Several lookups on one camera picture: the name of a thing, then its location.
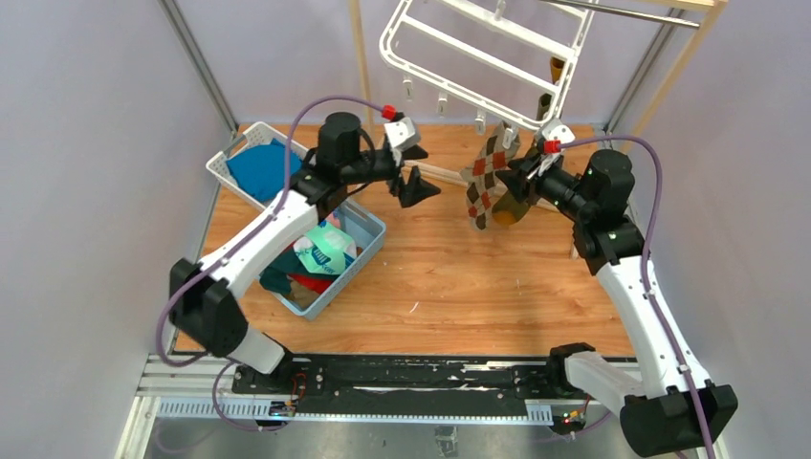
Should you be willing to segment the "teal and white sock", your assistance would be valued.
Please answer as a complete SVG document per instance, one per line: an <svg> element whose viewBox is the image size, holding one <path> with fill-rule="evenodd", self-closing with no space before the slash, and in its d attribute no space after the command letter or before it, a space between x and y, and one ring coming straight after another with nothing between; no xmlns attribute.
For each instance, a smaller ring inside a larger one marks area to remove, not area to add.
<svg viewBox="0 0 811 459"><path fill-rule="evenodd" d="M355 261L357 245L342 229L321 222L293 244L305 270L314 274L341 275Z"/></svg>

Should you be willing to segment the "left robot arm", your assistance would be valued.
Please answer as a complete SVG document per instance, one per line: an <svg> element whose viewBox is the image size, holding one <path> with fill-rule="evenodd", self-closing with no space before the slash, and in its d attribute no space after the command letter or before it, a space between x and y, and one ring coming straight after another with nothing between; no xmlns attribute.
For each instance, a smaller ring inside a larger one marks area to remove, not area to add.
<svg viewBox="0 0 811 459"><path fill-rule="evenodd" d="M440 192L418 169L402 175L406 161L427 157L416 124L390 106L384 117L382 147L362 150L360 119L347 112L329 115L288 189L220 249L199 261L180 259L170 271L168 321L213 356L256 370L256 380L271 394L292 386L293 354L248 323L238 301L252 282L341 205L350 186L385 182L403 208Z"/></svg>

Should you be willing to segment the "argyle patterned sock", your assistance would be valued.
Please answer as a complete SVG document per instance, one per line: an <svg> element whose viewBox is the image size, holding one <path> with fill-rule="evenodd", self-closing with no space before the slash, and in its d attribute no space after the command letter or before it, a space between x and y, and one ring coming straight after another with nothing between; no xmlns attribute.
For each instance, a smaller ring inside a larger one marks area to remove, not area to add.
<svg viewBox="0 0 811 459"><path fill-rule="evenodd" d="M466 206L475 230L485 230L493 220L494 190L498 184L495 172L507 167L520 147L520 138L504 146L509 124L498 124L480 148L473 162L460 170L467 183Z"/></svg>

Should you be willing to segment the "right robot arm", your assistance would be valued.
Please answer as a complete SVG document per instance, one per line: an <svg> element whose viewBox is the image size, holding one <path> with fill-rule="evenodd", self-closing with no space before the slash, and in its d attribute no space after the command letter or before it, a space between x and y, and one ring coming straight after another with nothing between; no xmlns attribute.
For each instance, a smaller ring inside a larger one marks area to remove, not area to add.
<svg viewBox="0 0 811 459"><path fill-rule="evenodd" d="M564 344L549 354L549 390L563 399L583 392L603 404L639 456L699 447L712 456L738 399L692 353L655 283L648 238L625 213L635 185L630 159L602 149L573 175L560 154L538 154L495 175L519 202L546 200L572 221L576 250L617 309L640 369L634 379L594 346Z"/></svg>

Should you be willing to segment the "white clip sock hanger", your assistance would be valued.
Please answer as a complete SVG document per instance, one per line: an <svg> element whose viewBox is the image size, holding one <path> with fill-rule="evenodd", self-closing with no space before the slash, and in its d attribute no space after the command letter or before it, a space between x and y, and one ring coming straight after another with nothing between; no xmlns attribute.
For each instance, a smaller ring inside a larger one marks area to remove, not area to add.
<svg viewBox="0 0 811 459"><path fill-rule="evenodd" d="M401 1L380 35L384 63L400 72L405 96L416 83L436 90L436 112L451 101L506 122L505 145L520 129L570 142L563 105L590 31L597 1L540 1L514 9L505 1Z"/></svg>

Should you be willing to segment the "olive striped sock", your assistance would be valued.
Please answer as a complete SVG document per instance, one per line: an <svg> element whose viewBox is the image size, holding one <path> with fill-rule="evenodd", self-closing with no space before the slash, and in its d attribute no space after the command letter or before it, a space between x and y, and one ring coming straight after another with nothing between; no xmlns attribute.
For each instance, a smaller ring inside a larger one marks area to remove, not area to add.
<svg viewBox="0 0 811 459"><path fill-rule="evenodd" d="M542 120L549 110L552 96L544 94L537 102L537 119ZM509 227L520 221L529 211L530 205L526 202L519 202L507 191L493 206L493 220L501 227Z"/></svg>
<svg viewBox="0 0 811 459"><path fill-rule="evenodd" d="M549 69L552 82L558 84L562 78L564 66L566 61L556 56L552 56L549 60Z"/></svg>

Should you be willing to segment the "dark green sock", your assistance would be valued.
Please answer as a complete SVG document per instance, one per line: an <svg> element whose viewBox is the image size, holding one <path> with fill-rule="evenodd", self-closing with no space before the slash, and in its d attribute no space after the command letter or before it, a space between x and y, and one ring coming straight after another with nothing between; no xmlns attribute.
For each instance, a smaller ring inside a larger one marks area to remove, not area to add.
<svg viewBox="0 0 811 459"><path fill-rule="evenodd" d="M292 249L285 250L259 275L261 287L273 293L288 295L292 292L290 274L307 273Z"/></svg>

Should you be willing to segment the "beige sock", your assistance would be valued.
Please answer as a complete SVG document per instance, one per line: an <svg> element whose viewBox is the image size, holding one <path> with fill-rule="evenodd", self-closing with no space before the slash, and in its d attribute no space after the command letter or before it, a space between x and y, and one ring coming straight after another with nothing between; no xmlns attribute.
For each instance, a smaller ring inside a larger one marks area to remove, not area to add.
<svg viewBox="0 0 811 459"><path fill-rule="evenodd" d="M310 275L289 273L288 277L310 291L322 295L336 280L335 277L312 277Z"/></svg>

